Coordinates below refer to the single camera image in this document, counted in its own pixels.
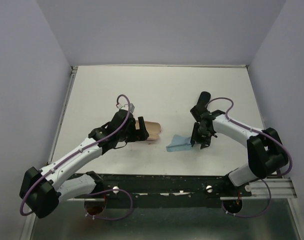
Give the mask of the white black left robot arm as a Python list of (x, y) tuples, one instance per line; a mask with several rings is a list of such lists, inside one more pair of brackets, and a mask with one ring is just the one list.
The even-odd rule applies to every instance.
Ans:
[(30, 213), (41, 219), (52, 213), (65, 199), (85, 194), (98, 197), (103, 186), (90, 175), (69, 178), (90, 161), (116, 149), (118, 143), (141, 142), (148, 137), (142, 116), (134, 118), (126, 110), (117, 111), (111, 121), (93, 129), (81, 144), (58, 161), (41, 169), (31, 167), (25, 172), (19, 193), (22, 199), (20, 214), (29, 215), (24, 212), (27, 205)]

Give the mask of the pink glasses case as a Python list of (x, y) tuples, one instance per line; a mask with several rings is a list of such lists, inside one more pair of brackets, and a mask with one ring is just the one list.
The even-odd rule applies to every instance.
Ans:
[(160, 138), (161, 125), (158, 122), (144, 121), (149, 137), (146, 141), (156, 141)]

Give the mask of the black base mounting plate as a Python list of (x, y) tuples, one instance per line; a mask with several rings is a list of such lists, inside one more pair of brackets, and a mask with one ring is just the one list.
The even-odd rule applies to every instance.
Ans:
[(86, 194), (88, 206), (108, 209), (219, 208), (221, 200), (251, 196), (245, 185), (234, 187), (224, 176), (98, 174), (93, 196)]

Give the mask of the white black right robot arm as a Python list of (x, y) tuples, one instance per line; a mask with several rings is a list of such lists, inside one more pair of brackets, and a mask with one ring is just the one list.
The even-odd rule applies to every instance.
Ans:
[(195, 105), (190, 112), (195, 119), (190, 140), (192, 146), (199, 144), (201, 149), (207, 148), (213, 137), (223, 134), (247, 149), (247, 163), (229, 172), (227, 180), (222, 183), (222, 191), (226, 195), (235, 195), (241, 185), (264, 179), (289, 163), (288, 154), (275, 129), (251, 128), (228, 119), (221, 110), (210, 112), (200, 104)]

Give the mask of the aluminium extrusion rail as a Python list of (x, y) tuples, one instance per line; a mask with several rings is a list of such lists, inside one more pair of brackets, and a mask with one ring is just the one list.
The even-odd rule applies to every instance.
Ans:
[(170, 186), (161, 186), (152, 179), (154, 186), (148, 186), (147, 182), (142, 182), (140, 187), (138, 183), (127, 181), (122, 187), (120, 183), (116, 185), (104, 186), (104, 181), (94, 181), (89, 175), (83, 175), (78, 178), (65, 181), (60, 187), (54, 189), (58, 195), (59, 201), (66, 201), (82, 195), (94, 196), (100, 195), (102, 191), (110, 190), (112, 194), (117, 195), (121, 189), (139, 196), (151, 196), (157, 194), (161, 196), (183, 196), (195, 193), (204, 193), (209, 198), (219, 198), (221, 200), (235, 200), (236, 198), (244, 199), (295, 199), (297, 198), (295, 189), (290, 179), (265, 179), (255, 182), (246, 183), (239, 187), (230, 187), (224, 190), (218, 185), (219, 179), (215, 178), (212, 183), (208, 182), (200, 187), (183, 186), (176, 183)]

